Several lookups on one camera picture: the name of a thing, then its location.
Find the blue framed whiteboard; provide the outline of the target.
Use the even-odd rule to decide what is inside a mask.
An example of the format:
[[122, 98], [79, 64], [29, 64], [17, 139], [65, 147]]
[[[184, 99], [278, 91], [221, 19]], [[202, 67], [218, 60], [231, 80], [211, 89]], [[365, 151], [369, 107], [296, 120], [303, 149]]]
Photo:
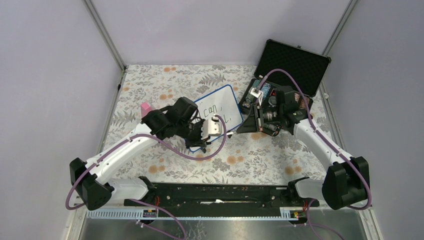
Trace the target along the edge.
[[233, 87], [229, 84], [200, 97], [194, 103], [198, 106], [202, 119], [210, 119], [214, 114], [219, 114], [227, 131], [236, 130], [244, 121]]

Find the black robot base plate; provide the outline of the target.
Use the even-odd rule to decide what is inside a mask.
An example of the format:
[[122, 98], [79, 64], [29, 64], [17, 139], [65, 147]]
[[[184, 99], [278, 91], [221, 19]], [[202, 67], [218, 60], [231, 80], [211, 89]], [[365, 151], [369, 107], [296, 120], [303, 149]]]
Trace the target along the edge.
[[282, 210], [302, 211], [311, 202], [288, 185], [231, 185], [149, 182], [141, 201], [177, 218], [281, 217]]

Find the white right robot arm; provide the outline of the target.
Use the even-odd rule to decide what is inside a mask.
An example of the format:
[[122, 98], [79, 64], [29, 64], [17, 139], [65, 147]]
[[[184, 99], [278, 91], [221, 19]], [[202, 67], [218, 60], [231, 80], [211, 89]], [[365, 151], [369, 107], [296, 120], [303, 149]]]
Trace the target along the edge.
[[292, 180], [287, 185], [287, 201], [293, 206], [305, 200], [324, 201], [333, 210], [366, 210], [372, 205], [369, 164], [339, 147], [318, 127], [310, 111], [310, 98], [291, 86], [270, 88], [274, 95], [259, 87], [248, 87], [240, 106], [249, 105], [248, 117], [237, 133], [263, 132], [276, 136], [284, 130], [295, 136], [320, 161], [323, 179], [310, 177]]

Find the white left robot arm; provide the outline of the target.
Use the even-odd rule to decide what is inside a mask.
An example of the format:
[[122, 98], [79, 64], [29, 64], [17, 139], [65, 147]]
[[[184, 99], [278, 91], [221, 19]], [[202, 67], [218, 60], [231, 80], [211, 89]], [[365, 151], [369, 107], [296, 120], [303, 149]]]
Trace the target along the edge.
[[224, 129], [221, 120], [215, 113], [202, 118], [198, 105], [187, 97], [178, 98], [173, 105], [148, 110], [120, 141], [87, 160], [77, 157], [70, 162], [71, 190], [65, 207], [93, 211], [109, 202], [125, 200], [137, 200], [144, 206], [152, 204], [155, 192], [142, 179], [118, 180], [113, 175], [136, 155], [157, 144], [183, 156], [164, 141], [167, 138], [178, 136], [185, 140], [187, 148], [206, 148], [212, 134], [220, 135]]

